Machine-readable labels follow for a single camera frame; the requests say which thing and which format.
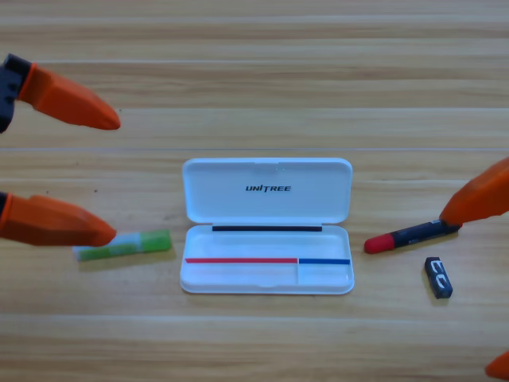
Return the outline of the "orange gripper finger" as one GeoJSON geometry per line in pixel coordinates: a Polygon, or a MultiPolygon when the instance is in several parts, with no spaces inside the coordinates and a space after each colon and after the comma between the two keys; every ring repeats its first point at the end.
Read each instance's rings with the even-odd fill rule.
{"type": "Polygon", "coordinates": [[[491,361],[484,371],[491,378],[509,380],[509,352],[505,352],[491,361]]]}
{"type": "Polygon", "coordinates": [[[33,246],[109,244],[117,231],[91,212],[45,196],[1,193],[1,237],[33,246]]]}
{"type": "Polygon", "coordinates": [[[508,211],[508,158],[474,177],[453,194],[439,218],[448,225],[501,216],[508,211]]]}

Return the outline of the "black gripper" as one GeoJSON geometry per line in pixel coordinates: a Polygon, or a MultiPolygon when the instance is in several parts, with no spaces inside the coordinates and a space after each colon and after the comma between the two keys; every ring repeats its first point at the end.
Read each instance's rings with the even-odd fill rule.
{"type": "Polygon", "coordinates": [[[0,130],[14,117],[17,98],[61,122],[100,130],[118,130],[117,112],[92,90],[14,54],[1,64],[0,130]]]}

